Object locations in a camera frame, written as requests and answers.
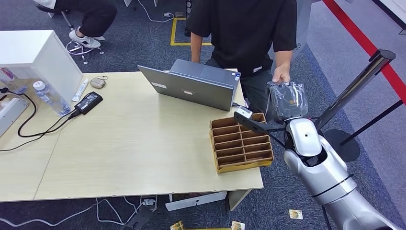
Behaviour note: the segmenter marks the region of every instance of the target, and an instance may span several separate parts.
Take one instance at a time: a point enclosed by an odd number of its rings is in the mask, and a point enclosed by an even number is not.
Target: stanchion base
[[[338,129],[332,129],[324,133],[324,138],[330,143],[343,161],[355,161],[360,156],[360,146],[355,139],[350,140],[345,145],[340,143],[351,135]]]

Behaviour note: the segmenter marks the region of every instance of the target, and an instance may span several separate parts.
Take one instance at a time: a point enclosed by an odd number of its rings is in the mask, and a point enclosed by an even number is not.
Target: white tube
[[[86,78],[85,81],[80,85],[80,87],[79,87],[78,91],[76,92],[75,96],[73,96],[73,98],[72,98],[73,102],[78,102],[79,101],[80,97],[83,94],[83,91],[85,91],[86,86],[88,86],[88,83],[89,83],[89,79]]]

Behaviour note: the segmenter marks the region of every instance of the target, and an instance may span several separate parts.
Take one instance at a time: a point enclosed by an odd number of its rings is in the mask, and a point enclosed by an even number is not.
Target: person
[[[82,26],[69,33],[70,39],[87,48],[98,48],[105,40],[103,34],[110,28],[117,14],[109,0],[34,0],[50,9],[75,10],[84,13]]]
[[[203,37],[214,50],[206,65],[237,68],[252,112],[265,113],[269,81],[289,82],[296,48],[296,0],[196,0],[186,22],[191,32],[192,61],[200,62]],[[273,43],[276,69],[268,51]]]

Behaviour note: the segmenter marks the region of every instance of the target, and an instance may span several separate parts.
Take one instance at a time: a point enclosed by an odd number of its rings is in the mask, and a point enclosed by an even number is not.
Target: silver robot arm
[[[283,153],[286,164],[326,209],[339,230],[401,230],[357,191],[346,164],[317,133],[312,121],[292,119],[286,131],[293,144]],[[306,160],[310,158],[315,158],[316,163],[309,165]]]

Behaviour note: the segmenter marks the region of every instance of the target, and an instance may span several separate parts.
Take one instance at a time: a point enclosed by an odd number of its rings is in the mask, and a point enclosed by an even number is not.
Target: laptop
[[[160,93],[230,111],[241,73],[177,59],[169,72],[138,66]]]

